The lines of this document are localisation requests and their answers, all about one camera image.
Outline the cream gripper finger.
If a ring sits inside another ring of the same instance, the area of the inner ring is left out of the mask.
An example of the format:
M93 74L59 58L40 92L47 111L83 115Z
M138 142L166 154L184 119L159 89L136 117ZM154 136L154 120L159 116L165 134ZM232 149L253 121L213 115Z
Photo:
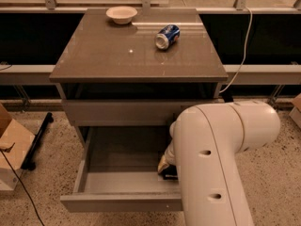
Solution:
M162 173L163 170L167 169L168 167L169 167L169 164L166 160L166 157L163 155L159 161L157 171L158 171L158 173Z

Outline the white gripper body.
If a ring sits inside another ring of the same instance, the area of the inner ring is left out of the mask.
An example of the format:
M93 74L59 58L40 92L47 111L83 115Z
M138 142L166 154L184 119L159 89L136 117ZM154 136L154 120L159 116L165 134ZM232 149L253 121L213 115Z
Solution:
M170 142L169 145L167 146L164 156L165 156L166 162L169 165L172 165L172 166L176 165L173 142Z

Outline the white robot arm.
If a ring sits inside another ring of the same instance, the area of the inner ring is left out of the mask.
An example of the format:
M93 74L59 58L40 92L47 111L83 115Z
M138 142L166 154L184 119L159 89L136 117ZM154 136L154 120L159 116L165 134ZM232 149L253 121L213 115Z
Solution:
M194 105L171 124L158 165L176 167L186 226L254 226L237 153L277 139L280 119L259 101Z

